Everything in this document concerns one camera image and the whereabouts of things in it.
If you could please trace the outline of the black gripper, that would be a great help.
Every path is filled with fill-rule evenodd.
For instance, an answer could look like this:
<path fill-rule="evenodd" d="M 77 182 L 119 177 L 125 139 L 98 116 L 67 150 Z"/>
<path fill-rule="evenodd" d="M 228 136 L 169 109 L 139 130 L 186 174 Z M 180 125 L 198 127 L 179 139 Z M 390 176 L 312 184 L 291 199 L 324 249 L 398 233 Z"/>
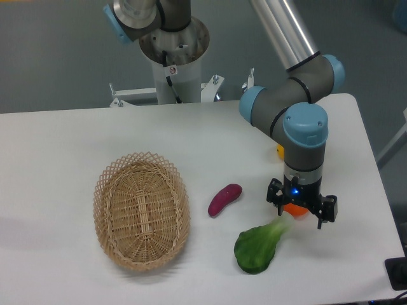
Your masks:
<path fill-rule="evenodd" d="M 321 178 L 311 184 L 295 183 L 294 179 L 286 177 L 283 182 L 273 178 L 268 185 L 266 200 L 277 208 L 278 216 L 289 203 L 308 209 L 318 216 L 317 229 L 321 229 L 323 223 L 334 222 L 338 213 L 337 196 L 323 196 L 321 184 Z"/>

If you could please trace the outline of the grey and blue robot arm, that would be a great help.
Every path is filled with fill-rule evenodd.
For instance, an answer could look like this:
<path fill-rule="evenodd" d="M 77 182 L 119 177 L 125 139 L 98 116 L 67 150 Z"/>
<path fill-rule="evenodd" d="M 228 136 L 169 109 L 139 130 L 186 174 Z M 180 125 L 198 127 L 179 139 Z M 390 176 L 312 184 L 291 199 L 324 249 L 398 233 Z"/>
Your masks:
<path fill-rule="evenodd" d="M 291 1 L 252 1 L 288 78 L 275 90 L 253 79 L 239 102 L 241 116 L 284 148 L 284 178 L 273 179 L 266 199 L 282 212 L 287 204 L 306 208 L 319 224 L 334 222 L 334 195 L 321 194 L 328 115 L 318 101 L 345 79 L 342 63 L 322 55 Z M 189 1 L 112 1 L 104 14 L 123 43 L 138 41 L 155 69 L 160 104 L 201 102 L 204 88 L 197 63 L 209 45 L 206 26 Z"/>

